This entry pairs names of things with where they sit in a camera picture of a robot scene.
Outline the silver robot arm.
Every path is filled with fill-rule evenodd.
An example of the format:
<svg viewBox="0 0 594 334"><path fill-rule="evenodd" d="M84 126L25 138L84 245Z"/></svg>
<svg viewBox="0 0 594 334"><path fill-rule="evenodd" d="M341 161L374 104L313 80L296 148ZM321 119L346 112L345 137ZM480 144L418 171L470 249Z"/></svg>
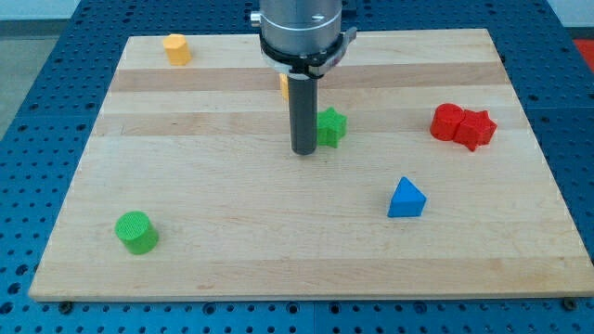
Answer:
<svg viewBox="0 0 594 334"><path fill-rule="evenodd" d="M265 43L291 55L329 48L339 37L341 19L341 0L260 0L250 14Z"/></svg>

